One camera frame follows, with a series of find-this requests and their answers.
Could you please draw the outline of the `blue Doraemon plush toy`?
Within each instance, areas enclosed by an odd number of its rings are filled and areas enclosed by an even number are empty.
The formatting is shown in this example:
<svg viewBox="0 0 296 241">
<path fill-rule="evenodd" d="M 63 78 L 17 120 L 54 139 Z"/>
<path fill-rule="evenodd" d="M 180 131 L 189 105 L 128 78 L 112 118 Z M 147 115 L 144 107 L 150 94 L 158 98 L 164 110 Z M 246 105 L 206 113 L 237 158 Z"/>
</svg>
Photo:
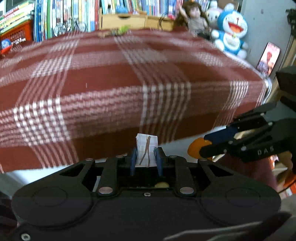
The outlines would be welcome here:
<svg viewBox="0 0 296 241">
<path fill-rule="evenodd" d="M 217 19 L 217 30 L 212 30 L 211 37 L 215 46 L 222 52 L 231 53 L 240 59 L 246 59 L 248 44 L 243 40 L 248 25 L 241 13 L 234 9 L 234 4 L 227 4 Z"/>
</svg>

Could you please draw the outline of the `middle row of books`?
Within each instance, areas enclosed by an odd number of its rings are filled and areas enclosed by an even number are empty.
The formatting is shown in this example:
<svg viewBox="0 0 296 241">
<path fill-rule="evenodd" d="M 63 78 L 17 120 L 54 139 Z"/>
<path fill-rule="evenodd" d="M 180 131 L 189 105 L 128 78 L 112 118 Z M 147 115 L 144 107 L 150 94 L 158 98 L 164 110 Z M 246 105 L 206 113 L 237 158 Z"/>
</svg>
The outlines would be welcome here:
<svg viewBox="0 0 296 241">
<path fill-rule="evenodd" d="M 102 0 L 99 1 L 102 13 L 106 14 L 149 14 L 152 1 L 137 0 Z"/>
</svg>

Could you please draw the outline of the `smartphone with lit screen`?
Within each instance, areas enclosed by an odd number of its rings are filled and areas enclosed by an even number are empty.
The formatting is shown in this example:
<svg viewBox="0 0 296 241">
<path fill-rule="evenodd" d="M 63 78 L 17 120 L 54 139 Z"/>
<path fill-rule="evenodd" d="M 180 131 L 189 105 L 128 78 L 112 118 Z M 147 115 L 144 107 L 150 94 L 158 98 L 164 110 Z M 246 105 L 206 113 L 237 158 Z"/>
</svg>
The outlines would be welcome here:
<svg viewBox="0 0 296 241">
<path fill-rule="evenodd" d="M 281 50 L 277 45 L 268 42 L 259 62 L 257 63 L 256 69 L 264 76 L 269 77 L 279 58 L 280 52 Z"/>
</svg>

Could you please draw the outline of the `green crumpled wrapper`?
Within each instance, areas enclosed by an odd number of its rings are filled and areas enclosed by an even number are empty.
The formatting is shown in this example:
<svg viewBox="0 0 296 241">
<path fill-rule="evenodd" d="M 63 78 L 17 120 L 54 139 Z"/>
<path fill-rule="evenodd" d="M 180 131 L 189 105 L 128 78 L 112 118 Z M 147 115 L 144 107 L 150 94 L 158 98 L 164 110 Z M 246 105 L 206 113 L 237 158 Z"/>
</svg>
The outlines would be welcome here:
<svg viewBox="0 0 296 241">
<path fill-rule="evenodd" d="M 113 36 L 122 36 L 126 34 L 130 30 L 129 25 L 122 26 L 120 28 L 114 29 L 111 31 Z"/>
</svg>

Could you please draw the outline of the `miniature bicycle model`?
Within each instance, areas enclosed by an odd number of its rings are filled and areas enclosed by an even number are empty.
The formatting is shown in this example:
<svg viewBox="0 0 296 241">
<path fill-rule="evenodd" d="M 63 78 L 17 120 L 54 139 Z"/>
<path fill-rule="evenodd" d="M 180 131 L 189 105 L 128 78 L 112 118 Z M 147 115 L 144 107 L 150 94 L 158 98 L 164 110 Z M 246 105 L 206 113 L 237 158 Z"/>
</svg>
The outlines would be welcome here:
<svg viewBox="0 0 296 241">
<path fill-rule="evenodd" d="M 54 37 L 70 32 L 86 32 L 86 24 L 78 21 L 77 19 L 74 21 L 69 20 L 66 23 L 58 23 L 53 29 Z"/>
</svg>

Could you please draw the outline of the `red plastic crate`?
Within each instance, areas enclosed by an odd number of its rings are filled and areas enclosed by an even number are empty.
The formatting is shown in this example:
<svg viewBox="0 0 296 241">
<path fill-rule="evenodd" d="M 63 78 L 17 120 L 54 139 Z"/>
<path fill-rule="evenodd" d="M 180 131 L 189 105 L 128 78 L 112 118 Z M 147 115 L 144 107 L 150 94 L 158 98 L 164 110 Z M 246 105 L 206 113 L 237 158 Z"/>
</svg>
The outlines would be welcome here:
<svg viewBox="0 0 296 241">
<path fill-rule="evenodd" d="M 11 28 L 5 33 L 1 34 L 1 41 L 8 39 L 13 44 L 19 44 L 23 41 L 33 40 L 34 21 L 26 20 L 19 25 Z"/>
</svg>

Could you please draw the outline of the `left row of books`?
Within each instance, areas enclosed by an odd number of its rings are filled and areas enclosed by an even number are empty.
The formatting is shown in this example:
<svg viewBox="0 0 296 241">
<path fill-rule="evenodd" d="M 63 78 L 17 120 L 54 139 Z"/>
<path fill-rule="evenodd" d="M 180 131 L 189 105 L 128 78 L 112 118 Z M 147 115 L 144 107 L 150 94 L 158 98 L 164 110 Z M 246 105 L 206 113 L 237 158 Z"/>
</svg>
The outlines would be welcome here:
<svg viewBox="0 0 296 241">
<path fill-rule="evenodd" d="M 86 32 L 94 32 L 99 30 L 100 16 L 99 0 L 35 1 L 34 41 L 54 38 L 54 27 L 69 20 L 84 22 Z"/>
</svg>

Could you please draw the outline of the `stack of horizontal books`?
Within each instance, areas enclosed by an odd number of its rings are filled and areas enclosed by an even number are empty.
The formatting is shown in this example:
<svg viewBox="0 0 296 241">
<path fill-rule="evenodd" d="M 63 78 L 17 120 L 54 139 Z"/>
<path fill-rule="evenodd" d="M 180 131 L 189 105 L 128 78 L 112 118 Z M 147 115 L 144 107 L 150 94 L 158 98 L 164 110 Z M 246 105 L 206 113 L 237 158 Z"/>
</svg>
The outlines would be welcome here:
<svg viewBox="0 0 296 241">
<path fill-rule="evenodd" d="M 1 16 L 1 35 L 33 18 L 34 1 L 25 1 Z"/>
</svg>

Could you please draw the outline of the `row of books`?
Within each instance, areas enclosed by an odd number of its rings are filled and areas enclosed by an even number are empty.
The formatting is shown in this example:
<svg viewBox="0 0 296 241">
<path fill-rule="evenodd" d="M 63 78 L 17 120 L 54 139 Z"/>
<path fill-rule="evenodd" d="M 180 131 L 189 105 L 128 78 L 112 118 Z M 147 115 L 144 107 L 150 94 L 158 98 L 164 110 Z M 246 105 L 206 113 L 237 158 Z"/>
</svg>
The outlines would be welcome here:
<svg viewBox="0 0 296 241">
<path fill-rule="evenodd" d="M 137 0 L 102 0 L 99 1 L 102 13 L 106 14 L 149 14 L 152 1 Z"/>
<path fill-rule="evenodd" d="M 148 15 L 151 16 L 176 16 L 179 7 L 186 1 L 160 0 L 160 1 L 142 1 L 142 7 Z"/>
<path fill-rule="evenodd" d="M 69 20 L 84 22 L 86 32 L 94 32 L 99 30 L 100 16 L 99 0 L 35 1 L 34 41 L 54 38 L 54 27 Z"/>
</svg>

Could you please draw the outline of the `wooden drawer organizer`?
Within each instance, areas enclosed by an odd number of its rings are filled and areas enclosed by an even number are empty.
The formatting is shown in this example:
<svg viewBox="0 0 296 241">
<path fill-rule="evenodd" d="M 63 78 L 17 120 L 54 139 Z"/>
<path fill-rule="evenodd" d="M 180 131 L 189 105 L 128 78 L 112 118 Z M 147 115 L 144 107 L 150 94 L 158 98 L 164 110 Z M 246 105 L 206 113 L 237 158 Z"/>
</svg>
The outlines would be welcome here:
<svg viewBox="0 0 296 241">
<path fill-rule="evenodd" d="M 99 29 L 117 29 L 129 26 L 131 29 L 157 29 L 171 31 L 173 20 L 166 16 L 149 16 L 134 14 L 106 14 L 101 16 Z"/>
</svg>

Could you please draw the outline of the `white pink bunny plush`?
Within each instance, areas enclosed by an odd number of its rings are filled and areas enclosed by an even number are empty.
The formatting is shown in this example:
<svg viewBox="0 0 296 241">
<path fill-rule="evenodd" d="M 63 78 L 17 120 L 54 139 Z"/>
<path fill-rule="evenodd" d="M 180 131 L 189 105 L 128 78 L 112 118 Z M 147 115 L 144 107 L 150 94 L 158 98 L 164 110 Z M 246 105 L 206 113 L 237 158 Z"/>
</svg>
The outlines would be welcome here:
<svg viewBox="0 0 296 241">
<path fill-rule="evenodd" d="M 223 10 L 218 7 L 217 1 L 210 1 L 209 7 L 206 11 L 208 22 L 210 24 L 215 24 L 222 11 Z"/>
</svg>

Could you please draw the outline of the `right row of books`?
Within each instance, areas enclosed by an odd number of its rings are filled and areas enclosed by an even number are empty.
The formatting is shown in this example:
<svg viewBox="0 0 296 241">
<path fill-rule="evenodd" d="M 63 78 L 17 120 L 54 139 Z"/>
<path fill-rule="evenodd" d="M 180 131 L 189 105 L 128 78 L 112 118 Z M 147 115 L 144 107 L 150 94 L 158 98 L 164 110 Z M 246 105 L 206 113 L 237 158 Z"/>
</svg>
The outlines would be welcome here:
<svg viewBox="0 0 296 241">
<path fill-rule="evenodd" d="M 142 7 L 148 15 L 151 16 L 176 16 L 179 7 L 186 1 L 160 0 L 160 1 L 142 1 Z"/>
</svg>

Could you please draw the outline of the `small white paper packet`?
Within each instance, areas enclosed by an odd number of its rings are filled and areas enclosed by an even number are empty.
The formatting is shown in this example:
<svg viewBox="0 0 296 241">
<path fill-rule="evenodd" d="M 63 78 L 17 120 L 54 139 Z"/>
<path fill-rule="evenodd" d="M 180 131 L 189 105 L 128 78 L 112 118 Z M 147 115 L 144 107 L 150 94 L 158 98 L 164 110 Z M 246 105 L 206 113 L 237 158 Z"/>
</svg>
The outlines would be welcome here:
<svg viewBox="0 0 296 241">
<path fill-rule="evenodd" d="M 136 167 L 156 167 L 157 161 L 154 154 L 155 148 L 158 147 L 158 137 L 138 133 L 137 141 L 137 158 Z"/>
</svg>

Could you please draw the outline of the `brown haired doll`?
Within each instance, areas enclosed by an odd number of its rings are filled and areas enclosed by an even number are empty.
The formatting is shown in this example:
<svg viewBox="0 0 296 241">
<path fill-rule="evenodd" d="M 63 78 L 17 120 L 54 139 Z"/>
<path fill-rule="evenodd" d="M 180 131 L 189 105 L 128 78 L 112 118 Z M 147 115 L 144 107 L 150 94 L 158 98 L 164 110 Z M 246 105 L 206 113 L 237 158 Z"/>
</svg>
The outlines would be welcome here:
<svg viewBox="0 0 296 241">
<path fill-rule="evenodd" d="M 180 7 L 173 28 L 186 27 L 194 36 L 210 40 L 210 27 L 199 3 L 186 1 Z"/>
</svg>

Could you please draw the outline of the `brown crumpled wrapper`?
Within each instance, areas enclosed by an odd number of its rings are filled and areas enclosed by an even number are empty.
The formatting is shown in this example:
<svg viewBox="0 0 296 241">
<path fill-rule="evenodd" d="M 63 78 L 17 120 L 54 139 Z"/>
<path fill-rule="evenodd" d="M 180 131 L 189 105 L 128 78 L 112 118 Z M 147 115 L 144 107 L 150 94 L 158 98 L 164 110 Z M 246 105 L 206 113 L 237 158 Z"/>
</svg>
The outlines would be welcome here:
<svg viewBox="0 0 296 241">
<path fill-rule="evenodd" d="M 107 38 L 113 36 L 113 33 L 111 31 L 106 31 L 106 32 L 99 32 L 98 37 L 100 38 Z"/>
</svg>

